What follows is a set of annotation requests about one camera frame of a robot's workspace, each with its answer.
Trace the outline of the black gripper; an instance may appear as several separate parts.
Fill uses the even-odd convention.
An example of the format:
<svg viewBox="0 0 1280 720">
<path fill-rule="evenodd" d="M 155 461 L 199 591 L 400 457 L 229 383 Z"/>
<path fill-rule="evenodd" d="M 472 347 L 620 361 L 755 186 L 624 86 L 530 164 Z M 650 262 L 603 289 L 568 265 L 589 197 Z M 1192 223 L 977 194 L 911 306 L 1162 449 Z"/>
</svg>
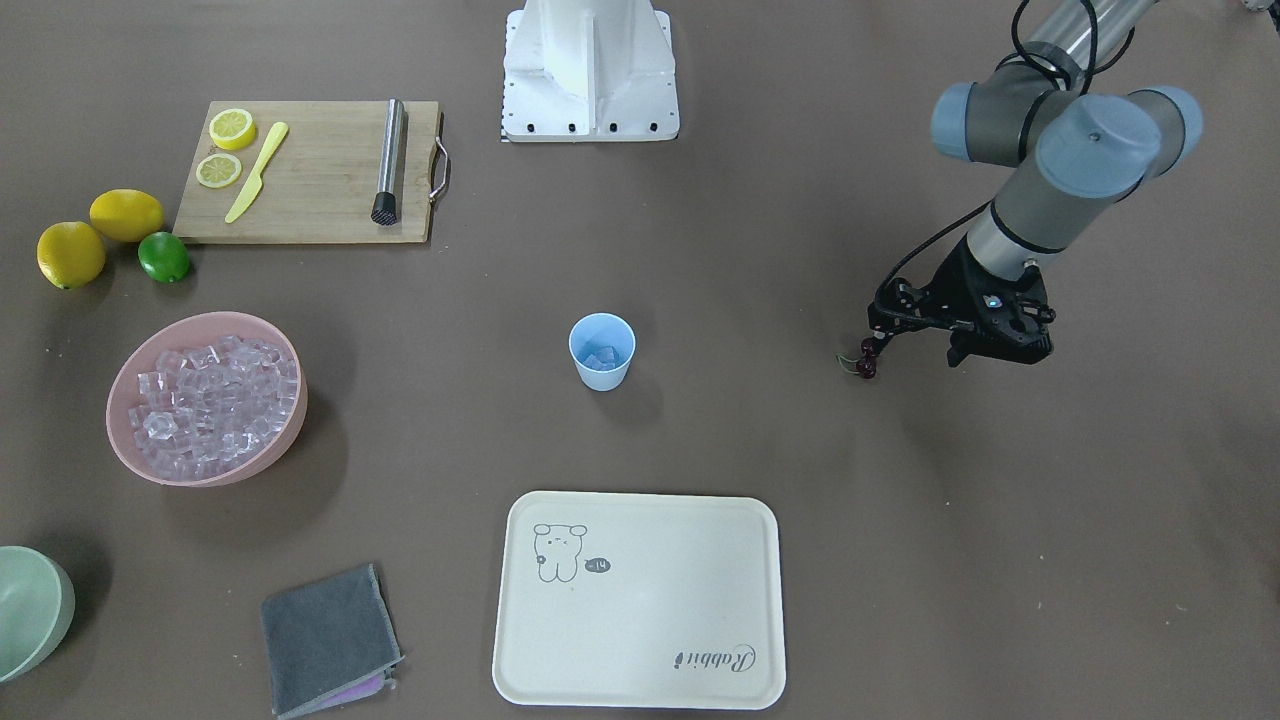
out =
<svg viewBox="0 0 1280 720">
<path fill-rule="evenodd" d="M 1012 279 L 989 273 L 961 240 L 920 288 L 884 282 L 869 304 L 867 356 L 879 356 L 897 334 L 924 329 L 950 333 L 946 360 L 957 368 L 970 356 L 1037 364 L 1053 343 L 1050 306 L 1038 266 Z"/>
</svg>

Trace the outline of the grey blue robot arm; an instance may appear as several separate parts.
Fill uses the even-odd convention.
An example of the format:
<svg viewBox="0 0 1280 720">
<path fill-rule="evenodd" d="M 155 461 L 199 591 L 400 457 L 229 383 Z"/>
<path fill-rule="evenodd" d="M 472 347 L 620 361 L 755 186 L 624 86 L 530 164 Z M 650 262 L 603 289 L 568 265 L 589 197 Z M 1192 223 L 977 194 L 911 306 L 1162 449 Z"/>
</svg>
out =
<svg viewBox="0 0 1280 720">
<path fill-rule="evenodd" d="M 1027 37 L 1012 19 L 1012 51 L 992 76 L 940 96 L 934 147 L 1012 176 L 951 224 L 963 237 L 929 283 L 915 287 L 899 269 L 879 283 L 859 356 L 840 360 L 847 372 L 870 379 L 895 337 L 928 329 L 948 333 L 950 366 L 972 356 L 1036 364 L 1052 354 L 1044 266 L 1103 210 L 1184 161 L 1204 129 L 1201 105 L 1181 88 L 1093 90 L 1149 9 L 1064 1 Z"/>
</svg>

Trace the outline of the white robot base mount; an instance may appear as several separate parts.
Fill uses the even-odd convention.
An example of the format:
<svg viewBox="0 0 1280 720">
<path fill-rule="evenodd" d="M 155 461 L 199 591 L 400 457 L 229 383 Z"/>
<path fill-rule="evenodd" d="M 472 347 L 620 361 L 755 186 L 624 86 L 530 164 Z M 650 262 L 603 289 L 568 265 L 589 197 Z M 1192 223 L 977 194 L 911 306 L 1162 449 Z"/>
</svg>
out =
<svg viewBox="0 0 1280 720">
<path fill-rule="evenodd" d="M 506 17 L 500 137 L 658 142 L 681 117 L 672 23 L 649 1 L 526 1 Z"/>
</svg>

